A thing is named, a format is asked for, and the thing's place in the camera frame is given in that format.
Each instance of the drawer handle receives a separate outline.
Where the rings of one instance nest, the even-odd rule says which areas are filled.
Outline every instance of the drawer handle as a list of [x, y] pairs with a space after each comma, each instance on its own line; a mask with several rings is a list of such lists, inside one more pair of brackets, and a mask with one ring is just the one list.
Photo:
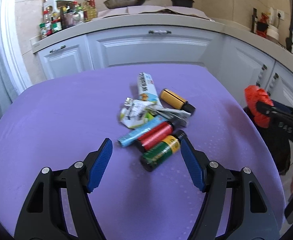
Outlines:
[[172, 31], [149, 31], [149, 34], [171, 34]]
[[279, 75], [278, 75], [278, 73], [275, 73], [274, 76], [273, 76], [273, 79], [272, 79], [272, 81], [271, 81], [271, 83], [270, 83], [270, 85], [269, 85], [269, 89], [268, 89], [268, 91], [267, 91], [267, 94], [268, 94], [269, 96], [271, 96], [271, 93], [272, 93], [272, 91], [273, 91], [273, 88], [274, 88], [274, 86], [276, 85], [278, 79], [279, 79]]
[[262, 68], [261, 68], [261, 70], [260, 70], [260, 73], [259, 73], [259, 75], [258, 75], [258, 80], [257, 80], [257, 82], [256, 82], [256, 86], [258, 86], [258, 87], [260, 87], [261, 85], [260, 85], [260, 82], [261, 82], [261, 80], [262, 80], [262, 78], [263, 78], [263, 73], [265, 72], [265, 70], [267, 70], [268, 69], [268, 67], [266, 66], [266, 65], [263, 65], [262, 66]]
[[59, 50], [65, 49], [65, 48], [66, 48], [66, 45], [63, 45], [63, 46], [61, 46], [59, 49], [53, 49], [53, 50], [50, 50], [50, 53], [57, 52], [57, 51], [59, 51]]

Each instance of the orange plastic bag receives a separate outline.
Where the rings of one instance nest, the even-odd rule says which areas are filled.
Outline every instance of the orange plastic bag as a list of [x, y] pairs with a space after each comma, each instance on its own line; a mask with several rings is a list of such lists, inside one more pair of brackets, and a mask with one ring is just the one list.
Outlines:
[[254, 115], [254, 122], [262, 128], [268, 128], [270, 118], [265, 116], [264, 114], [261, 114], [256, 109], [256, 104], [258, 101], [262, 101], [263, 103], [273, 106], [273, 102], [269, 98], [266, 91], [262, 88], [259, 88], [258, 86], [248, 86], [245, 89], [245, 100], [247, 102], [248, 108]]

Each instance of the wall socket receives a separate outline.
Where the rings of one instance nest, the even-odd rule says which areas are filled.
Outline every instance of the wall socket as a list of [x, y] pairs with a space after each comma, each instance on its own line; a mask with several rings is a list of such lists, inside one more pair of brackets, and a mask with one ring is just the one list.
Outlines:
[[276, 18], [278, 17], [278, 13], [281, 14], [280, 20], [285, 20], [285, 12], [281, 10], [277, 10]]

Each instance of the floor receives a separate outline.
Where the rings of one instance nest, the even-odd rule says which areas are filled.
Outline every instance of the floor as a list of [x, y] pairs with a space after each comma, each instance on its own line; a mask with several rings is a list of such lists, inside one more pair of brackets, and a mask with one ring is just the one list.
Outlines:
[[[291, 148], [291, 165], [290, 169], [288, 170], [287, 174], [285, 176], [281, 176], [282, 186], [283, 190], [285, 192], [285, 200], [288, 202], [288, 199], [291, 195], [290, 192], [290, 185], [293, 177], [293, 143], [290, 142], [290, 148]], [[290, 228], [290, 225], [285, 221], [285, 223], [282, 225], [282, 228], [280, 230], [280, 235], [282, 236], [288, 229]]]

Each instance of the silver screw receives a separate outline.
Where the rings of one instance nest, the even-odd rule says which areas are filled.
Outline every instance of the silver screw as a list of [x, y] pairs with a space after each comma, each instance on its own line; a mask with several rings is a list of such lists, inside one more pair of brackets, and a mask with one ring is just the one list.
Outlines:
[[247, 167], [243, 168], [243, 171], [244, 171], [245, 173], [247, 173], [247, 174], [250, 174], [250, 173], [251, 173], [250, 168], [247, 168]]
[[212, 168], [216, 168], [216, 167], [219, 166], [219, 164], [218, 164], [217, 162], [210, 162], [210, 166], [211, 166]]
[[42, 172], [43, 174], [46, 174], [46, 173], [48, 173], [49, 171], [50, 171], [50, 169], [49, 169], [48, 167], [45, 167], [45, 168], [42, 169], [41, 172]]
[[74, 167], [81, 168], [83, 166], [83, 162], [77, 162], [74, 164]]

